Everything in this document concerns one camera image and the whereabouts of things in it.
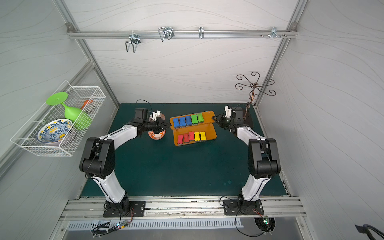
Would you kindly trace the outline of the orange two-tier shelf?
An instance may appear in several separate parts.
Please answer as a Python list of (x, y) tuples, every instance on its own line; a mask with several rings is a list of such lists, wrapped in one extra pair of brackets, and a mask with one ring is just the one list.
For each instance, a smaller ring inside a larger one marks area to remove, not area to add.
[[(192, 124), (191, 126), (185, 126), (185, 127), (179, 127), (179, 128), (174, 128), (173, 126), (173, 118), (180, 118), (180, 117), (185, 117), (185, 116), (191, 116), (194, 114), (189, 114), (189, 115), (184, 115), (184, 116), (178, 116), (178, 117), (172, 117), (170, 118), (170, 123), (171, 123), (171, 129), (173, 130), (173, 136), (174, 136), (174, 144), (175, 146), (184, 146), (184, 145), (190, 145), (194, 143), (200, 143), (200, 142), (206, 142), (206, 141), (211, 141), (215, 140), (217, 138), (217, 133), (214, 127), (214, 120), (212, 117), (215, 115), (213, 111), (206, 111), (206, 112), (201, 112), (203, 113), (204, 117), (204, 122), (203, 123), (198, 123), (198, 124)], [(183, 135), (184, 133), (189, 133), (190, 131), (193, 132), (206, 132), (206, 141), (190, 141), (189, 143), (183, 143), (182, 145), (177, 144), (177, 138), (178, 135)]]

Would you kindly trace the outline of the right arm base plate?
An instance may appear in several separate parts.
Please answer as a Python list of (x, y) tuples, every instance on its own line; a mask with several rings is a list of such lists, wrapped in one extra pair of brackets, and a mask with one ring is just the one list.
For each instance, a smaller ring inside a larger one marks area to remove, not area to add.
[(261, 200), (248, 202), (225, 199), (221, 205), (226, 216), (262, 216), (265, 214)]

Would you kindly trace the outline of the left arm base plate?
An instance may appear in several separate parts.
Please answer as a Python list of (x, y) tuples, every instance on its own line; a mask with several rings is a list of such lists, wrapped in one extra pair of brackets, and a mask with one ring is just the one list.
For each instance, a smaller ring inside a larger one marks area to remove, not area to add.
[(121, 203), (105, 202), (104, 218), (120, 218), (120, 217), (143, 217), (145, 214), (146, 201), (129, 201)]

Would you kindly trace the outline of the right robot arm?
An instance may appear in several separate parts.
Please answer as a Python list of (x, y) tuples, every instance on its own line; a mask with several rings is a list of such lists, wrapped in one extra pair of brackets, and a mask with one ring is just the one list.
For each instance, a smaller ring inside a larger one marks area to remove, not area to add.
[(266, 184), (281, 172), (277, 141), (259, 135), (242, 119), (227, 118), (223, 114), (212, 119), (248, 146), (249, 177), (242, 187), (240, 199), (244, 202), (259, 200)]

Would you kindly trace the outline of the green eraser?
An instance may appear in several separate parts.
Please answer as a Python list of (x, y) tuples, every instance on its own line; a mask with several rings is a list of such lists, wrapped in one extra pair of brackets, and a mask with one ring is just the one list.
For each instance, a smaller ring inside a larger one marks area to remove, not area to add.
[(191, 121), (192, 121), (192, 124), (198, 124), (199, 123), (198, 116), (196, 114), (191, 115)]
[(198, 122), (199, 123), (203, 123), (204, 122), (203, 113), (197, 113), (197, 118), (198, 118)]

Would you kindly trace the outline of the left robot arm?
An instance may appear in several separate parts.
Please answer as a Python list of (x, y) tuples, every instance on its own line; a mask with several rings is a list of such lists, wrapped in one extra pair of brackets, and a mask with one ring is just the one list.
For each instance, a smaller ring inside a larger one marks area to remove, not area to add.
[(105, 195), (108, 216), (124, 216), (131, 209), (128, 194), (115, 174), (115, 150), (144, 132), (159, 134), (170, 126), (161, 118), (134, 120), (108, 135), (86, 140), (80, 171), (85, 173), (86, 178), (92, 179)]

